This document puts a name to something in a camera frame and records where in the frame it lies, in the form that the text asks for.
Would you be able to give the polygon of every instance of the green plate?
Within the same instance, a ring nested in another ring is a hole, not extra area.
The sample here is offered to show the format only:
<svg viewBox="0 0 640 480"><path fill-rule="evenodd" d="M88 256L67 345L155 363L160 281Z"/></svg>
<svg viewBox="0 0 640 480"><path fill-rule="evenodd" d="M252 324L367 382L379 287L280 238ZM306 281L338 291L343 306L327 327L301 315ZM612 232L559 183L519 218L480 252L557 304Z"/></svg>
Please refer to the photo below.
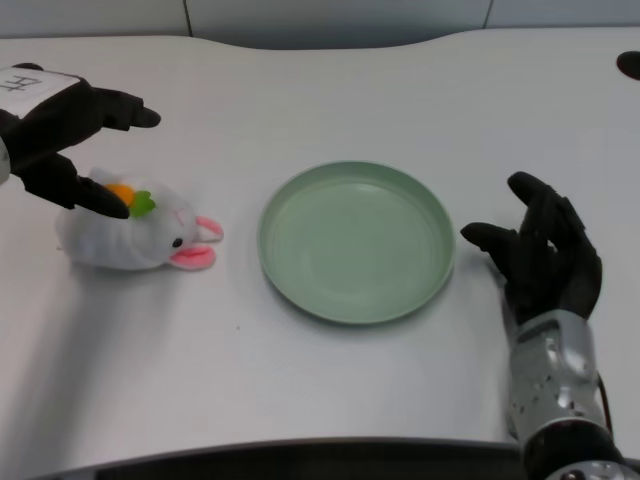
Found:
<svg viewBox="0 0 640 480"><path fill-rule="evenodd" d="M336 322L406 315L444 284L449 215L424 185L383 165L340 162L286 183L265 209L260 261L291 302Z"/></svg>

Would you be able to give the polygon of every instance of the white plush rabbit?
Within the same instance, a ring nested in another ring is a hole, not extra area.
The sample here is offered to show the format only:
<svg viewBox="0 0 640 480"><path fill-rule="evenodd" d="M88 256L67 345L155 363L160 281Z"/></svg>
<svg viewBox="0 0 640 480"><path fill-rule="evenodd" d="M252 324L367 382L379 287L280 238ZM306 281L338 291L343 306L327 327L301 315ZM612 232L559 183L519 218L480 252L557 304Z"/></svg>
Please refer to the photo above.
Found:
<svg viewBox="0 0 640 480"><path fill-rule="evenodd" d="M123 270L169 263L199 270L216 254L201 242L221 240L217 222L196 216L189 203L164 185L94 168L89 178L107 186L127 203L131 216L109 218L85 208L64 210L56 232L64 252L76 262Z"/></svg>

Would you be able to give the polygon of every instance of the green leaf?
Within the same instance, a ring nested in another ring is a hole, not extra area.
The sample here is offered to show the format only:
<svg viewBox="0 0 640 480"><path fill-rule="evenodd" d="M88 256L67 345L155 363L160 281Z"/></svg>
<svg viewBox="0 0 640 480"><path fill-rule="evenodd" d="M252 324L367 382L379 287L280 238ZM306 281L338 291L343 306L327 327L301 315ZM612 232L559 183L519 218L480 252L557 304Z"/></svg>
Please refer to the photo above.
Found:
<svg viewBox="0 0 640 480"><path fill-rule="evenodd" d="M133 203L129 207L129 213L134 218L142 217L156 208L156 202L151 200L151 192L140 190L133 194Z"/></svg>

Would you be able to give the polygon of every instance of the robotic hand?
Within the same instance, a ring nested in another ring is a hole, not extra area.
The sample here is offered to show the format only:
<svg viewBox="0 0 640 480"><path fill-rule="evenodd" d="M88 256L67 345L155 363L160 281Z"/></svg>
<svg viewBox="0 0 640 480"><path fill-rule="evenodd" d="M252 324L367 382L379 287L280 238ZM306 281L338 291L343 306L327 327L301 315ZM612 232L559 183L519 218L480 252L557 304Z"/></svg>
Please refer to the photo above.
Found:
<svg viewBox="0 0 640 480"><path fill-rule="evenodd" d="M129 209L115 194L78 176L73 163L57 152L102 127L128 131L158 123L160 116L142 99L93 88L83 78L34 64L0 69L0 183L10 172L28 192L62 207L80 205L127 218Z"/></svg>
<svg viewBox="0 0 640 480"><path fill-rule="evenodd" d="M520 231L472 223L462 235L504 275L517 325L511 338L510 422L531 480L640 478L613 443L587 320L602 262L567 198L518 172L509 187L527 205Z"/></svg>

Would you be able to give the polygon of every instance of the black glove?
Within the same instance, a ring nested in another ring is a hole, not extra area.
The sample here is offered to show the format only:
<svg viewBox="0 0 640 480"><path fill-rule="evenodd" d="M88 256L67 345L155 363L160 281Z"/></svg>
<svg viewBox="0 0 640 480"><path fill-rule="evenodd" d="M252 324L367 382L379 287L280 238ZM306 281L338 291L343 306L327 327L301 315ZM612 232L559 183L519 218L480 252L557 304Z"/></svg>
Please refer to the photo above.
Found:
<svg viewBox="0 0 640 480"><path fill-rule="evenodd" d="M600 295L602 262L578 214L569 199L527 173L515 173L508 184L528 207L520 231L471 223L462 236L489 253L504 275L518 325L555 309L588 319Z"/></svg>
<svg viewBox="0 0 640 480"><path fill-rule="evenodd" d="M16 67L42 70L34 64ZM77 83L22 119L0 110L0 138L9 152L11 173L22 179L28 192L65 208L80 205L103 215L127 218L129 209L115 194L78 176L71 161L57 152L83 142L102 127L123 131L131 126L155 127L160 116L145 108L138 97L93 88L86 80L75 78Z"/></svg>

